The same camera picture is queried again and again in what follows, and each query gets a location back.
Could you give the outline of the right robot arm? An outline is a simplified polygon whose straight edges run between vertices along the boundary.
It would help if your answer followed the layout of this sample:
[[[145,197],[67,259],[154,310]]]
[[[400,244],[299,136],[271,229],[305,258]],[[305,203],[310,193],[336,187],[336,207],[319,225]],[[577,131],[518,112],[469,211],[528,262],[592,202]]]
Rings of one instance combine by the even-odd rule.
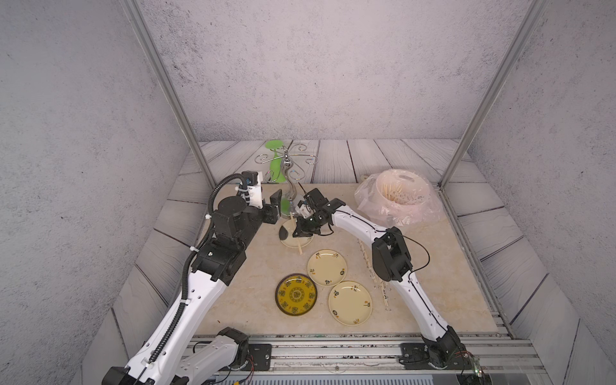
[[[383,281],[392,283],[412,312],[431,367],[446,369],[456,359],[471,358],[457,332],[441,317],[420,285],[407,248],[409,238],[400,229],[377,225],[342,200],[329,200],[319,189],[312,189],[298,206],[293,236],[321,235],[324,226],[343,229],[372,248],[372,269]]]

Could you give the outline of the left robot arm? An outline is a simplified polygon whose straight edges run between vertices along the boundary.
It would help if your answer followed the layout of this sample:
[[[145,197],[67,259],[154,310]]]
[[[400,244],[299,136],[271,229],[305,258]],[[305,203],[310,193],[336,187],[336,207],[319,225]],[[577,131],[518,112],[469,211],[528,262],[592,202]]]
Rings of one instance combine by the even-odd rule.
[[[184,357],[204,317],[229,287],[246,260],[262,224],[280,218],[282,192],[266,203],[261,188],[250,186],[210,207],[211,229],[192,252],[181,279],[181,293],[144,346],[124,367],[111,367],[104,384],[202,384],[225,367],[239,367],[248,356],[249,338],[231,327],[206,347]]]

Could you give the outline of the disposable chopsticks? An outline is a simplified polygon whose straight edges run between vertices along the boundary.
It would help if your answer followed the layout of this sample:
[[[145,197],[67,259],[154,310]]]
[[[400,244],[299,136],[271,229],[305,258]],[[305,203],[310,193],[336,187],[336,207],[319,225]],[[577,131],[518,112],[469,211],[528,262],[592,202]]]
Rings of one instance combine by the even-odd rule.
[[[297,228],[297,219],[293,215],[291,215],[291,218],[292,218],[292,220],[294,222],[294,225],[296,226],[295,228]],[[300,242],[300,240],[298,238],[295,238],[295,239],[297,241],[296,243],[297,243],[297,247],[298,247],[298,253],[300,255],[303,255],[303,249],[302,249],[302,246],[301,246],[301,242]]]

